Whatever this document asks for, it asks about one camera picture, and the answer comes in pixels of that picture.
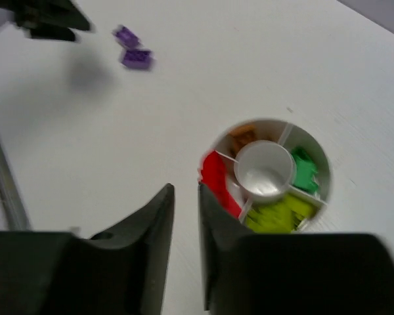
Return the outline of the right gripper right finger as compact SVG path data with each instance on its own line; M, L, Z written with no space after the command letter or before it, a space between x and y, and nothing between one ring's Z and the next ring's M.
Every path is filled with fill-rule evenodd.
M198 187L210 314L394 314L394 262L372 234L256 234Z

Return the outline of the green lego brick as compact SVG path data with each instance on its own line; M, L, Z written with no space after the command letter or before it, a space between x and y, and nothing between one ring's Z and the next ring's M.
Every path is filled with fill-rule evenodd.
M302 147L294 148L291 155L296 166L294 186L308 194L315 194L318 191L318 184L315 181L318 173L316 164Z

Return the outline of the yellow-green lego brick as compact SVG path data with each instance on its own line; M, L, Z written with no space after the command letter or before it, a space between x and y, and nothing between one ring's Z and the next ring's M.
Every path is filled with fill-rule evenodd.
M275 203L253 203L241 221L256 233L292 233L313 218L317 210L312 202L287 194Z

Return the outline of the purple lego brick studs up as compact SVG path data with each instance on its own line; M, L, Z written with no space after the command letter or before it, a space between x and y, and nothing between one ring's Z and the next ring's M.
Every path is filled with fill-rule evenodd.
M131 70L149 70L152 62L152 51L146 49L129 49L121 57L121 64Z

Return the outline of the purple lego brick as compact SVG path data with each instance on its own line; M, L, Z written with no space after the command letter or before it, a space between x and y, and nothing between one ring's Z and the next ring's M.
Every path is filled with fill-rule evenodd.
M140 45L140 39L125 26L118 26L112 34L116 41L127 49L136 49Z

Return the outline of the red lego brick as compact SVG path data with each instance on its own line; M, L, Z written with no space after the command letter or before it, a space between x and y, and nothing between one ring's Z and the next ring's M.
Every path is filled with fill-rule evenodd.
M215 150L210 151L203 158L199 181L213 192L223 209L234 218L239 218L242 208L227 189L227 169L220 154Z

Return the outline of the orange lego brick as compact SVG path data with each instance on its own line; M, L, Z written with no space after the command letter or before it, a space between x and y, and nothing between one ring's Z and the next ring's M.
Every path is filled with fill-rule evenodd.
M256 128L252 124L241 125L229 132L231 153L236 156L243 147L257 140Z

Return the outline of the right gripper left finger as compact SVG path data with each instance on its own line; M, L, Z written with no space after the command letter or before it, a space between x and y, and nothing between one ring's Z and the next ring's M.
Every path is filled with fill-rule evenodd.
M175 189L84 239L0 232L0 314L160 314Z

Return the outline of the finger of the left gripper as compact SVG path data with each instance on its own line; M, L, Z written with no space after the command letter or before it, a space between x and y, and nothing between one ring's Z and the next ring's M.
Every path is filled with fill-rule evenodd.
M90 31L92 25L88 18L72 1L13 1L12 9L17 26L29 30L42 26Z
M42 25L27 30L31 39L76 42L76 34L69 28L60 26Z

